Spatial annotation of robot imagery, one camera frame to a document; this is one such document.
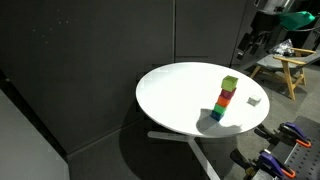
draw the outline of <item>orange clamp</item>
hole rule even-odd
[[[296,177],[296,172],[292,169],[291,169],[291,172],[292,172],[291,174],[282,168],[281,168],[281,170],[282,170],[283,174],[285,174],[290,179],[293,179]]]
[[[299,139],[296,139],[296,143],[300,144],[301,146],[304,146],[306,148],[311,147],[311,142],[309,141],[308,144],[304,143],[303,141],[300,141]]]

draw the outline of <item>floor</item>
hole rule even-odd
[[[287,97],[286,85],[267,75],[255,77],[270,98],[270,112],[263,124],[270,130],[282,122],[303,116],[320,123],[320,66],[306,70],[307,86],[296,88],[296,101]],[[149,130],[167,131],[144,118],[71,154],[73,180],[207,180],[209,179],[186,143],[154,140]],[[224,139],[196,139],[221,179],[242,179],[244,170],[229,154],[238,148],[246,158],[256,158],[268,147],[253,131]]]

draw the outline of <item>red block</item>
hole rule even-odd
[[[233,97],[234,92],[236,91],[236,89],[237,88],[235,88],[232,92],[229,92],[229,91],[226,91],[226,90],[222,89],[220,96],[230,100]]]

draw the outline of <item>table leg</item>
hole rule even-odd
[[[209,178],[211,180],[220,180],[218,174],[213,169],[210,162],[208,161],[208,159],[203,154],[200,147],[198,146],[198,144],[194,140],[194,137],[179,135],[179,134],[172,134],[172,133],[155,132],[155,131],[148,132],[148,137],[155,138],[155,139],[187,142],[189,144],[189,146],[191,147],[193,153],[196,155],[197,159],[199,160],[204,171],[209,176]]]

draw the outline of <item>table top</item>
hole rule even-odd
[[[224,117],[210,117],[221,92],[222,80],[238,78],[237,89]],[[250,96],[261,98],[256,106]],[[156,123],[178,133],[205,138],[237,135],[259,125],[268,115],[269,99],[262,87],[248,76],[208,63],[169,64],[147,73],[136,88],[142,110]]]

